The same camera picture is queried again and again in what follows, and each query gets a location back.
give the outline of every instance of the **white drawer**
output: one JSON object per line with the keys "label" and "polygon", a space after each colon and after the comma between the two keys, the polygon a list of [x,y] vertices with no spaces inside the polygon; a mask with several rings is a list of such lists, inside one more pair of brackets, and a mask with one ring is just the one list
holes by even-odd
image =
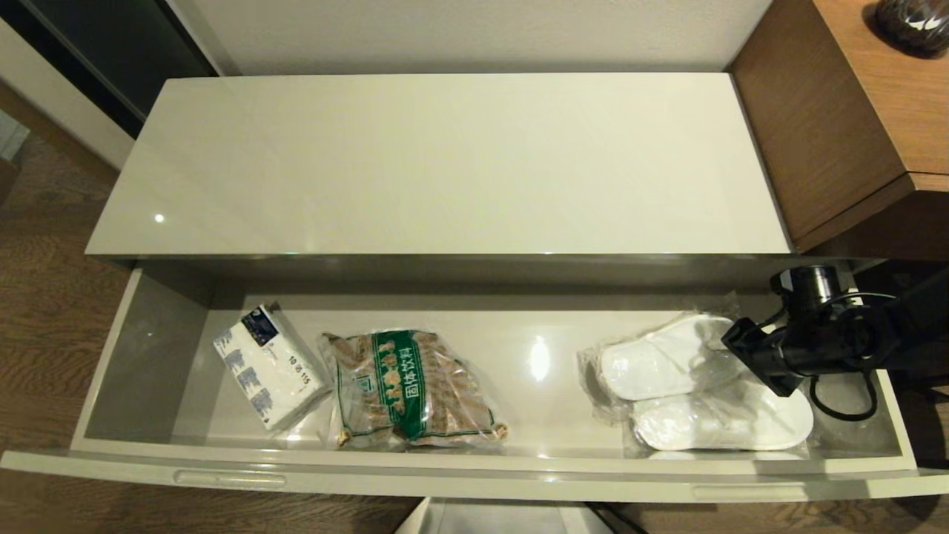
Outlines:
{"label": "white drawer", "polygon": [[[578,350],[680,310],[719,305],[730,287],[741,290],[743,311],[763,315],[776,306],[765,291],[768,275],[802,262],[144,260],[129,281],[70,450],[11,451],[2,466],[179,486],[563,501],[806,501],[949,490],[949,472],[917,469],[884,372],[876,377],[881,405],[873,419],[857,425],[818,417],[824,437],[794,452],[633,455],[623,449],[621,429],[594,421]],[[495,283],[485,284],[488,278]],[[459,281],[466,283],[448,283]],[[504,453],[333,450],[326,430],[332,398],[291,432],[268,437],[211,339],[273,300],[311,348],[324,331],[443,334],[478,370],[511,428]],[[828,382],[845,389],[850,378]]]}

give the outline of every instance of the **wooden floor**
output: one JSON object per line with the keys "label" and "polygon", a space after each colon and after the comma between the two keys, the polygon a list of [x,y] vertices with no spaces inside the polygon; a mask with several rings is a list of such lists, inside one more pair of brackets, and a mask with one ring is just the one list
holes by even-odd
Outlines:
{"label": "wooden floor", "polygon": [[[23,150],[22,173],[0,207],[0,449],[67,448],[128,273],[83,257],[108,187],[42,141]],[[944,437],[939,420],[926,432]],[[0,471],[0,532],[383,533],[417,501]],[[949,531],[944,497],[623,509],[653,534]]]}

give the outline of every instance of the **plastic bag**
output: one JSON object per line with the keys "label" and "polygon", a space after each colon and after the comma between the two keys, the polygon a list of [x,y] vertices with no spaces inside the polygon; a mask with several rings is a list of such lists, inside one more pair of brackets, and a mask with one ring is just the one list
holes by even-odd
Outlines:
{"label": "plastic bag", "polygon": [[336,381],[340,447],[459,447],[507,436],[475,376],[437,334],[323,334],[319,346]]}
{"label": "plastic bag", "polygon": [[632,401],[700,391],[737,377],[744,365],[721,344],[731,325],[723,316],[689,312],[581,351],[582,385],[597,418],[622,422]]}
{"label": "plastic bag", "polygon": [[[814,448],[845,450],[851,453],[879,453],[881,450],[899,450],[893,423],[885,408],[886,398],[876,373],[874,388],[881,397],[877,412],[864,421],[841,421],[817,408],[814,412],[814,431],[809,442]],[[798,390],[809,395],[810,379]],[[825,374],[817,386],[818,397],[825,405],[844,413],[861,413],[870,407],[864,378],[858,372]]]}
{"label": "plastic bag", "polygon": [[279,432],[299,421],[329,391],[306,344],[263,306],[251,310],[214,340],[264,428]]}
{"label": "plastic bag", "polygon": [[750,373],[712,389],[638,401],[632,420],[636,437],[657,450],[783,450],[804,442],[814,424],[801,391],[779,397]]}

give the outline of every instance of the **drawer handle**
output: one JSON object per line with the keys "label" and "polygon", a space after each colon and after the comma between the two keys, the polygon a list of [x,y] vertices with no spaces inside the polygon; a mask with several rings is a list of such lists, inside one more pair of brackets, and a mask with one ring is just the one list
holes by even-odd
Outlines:
{"label": "drawer handle", "polygon": [[781,501],[806,501],[808,493],[804,485],[703,485],[692,488],[697,501],[718,503],[776,503]]}
{"label": "drawer handle", "polygon": [[230,471],[175,472],[175,484],[182,486],[233,487],[242,489],[276,489],[287,485],[283,475],[241,473]]}

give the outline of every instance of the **drawer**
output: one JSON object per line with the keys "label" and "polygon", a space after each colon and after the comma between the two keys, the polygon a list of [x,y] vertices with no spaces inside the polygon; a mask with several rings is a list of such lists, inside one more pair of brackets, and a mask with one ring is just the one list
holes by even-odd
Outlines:
{"label": "drawer", "polygon": [[[8,451],[2,467],[177,486],[563,501],[806,501],[946,491],[949,472],[916,467],[884,372],[875,377],[877,415],[853,424],[817,413],[819,431],[790,451],[633,452],[623,447],[622,429],[594,420],[578,351],[682,310],[720,308],[733,289],[742,313],[767,315],[777,306],[768,276],[811,261],[142,260],[70,449]],[[336,450],[331,397],[292,429],[267,435],[211,341],[272,301],[314,350],[322,332],[405,327],[444,335],[510,427],[503,451]],[[822,386],[828,401],[859,403],[861,383],[838,375]]]}

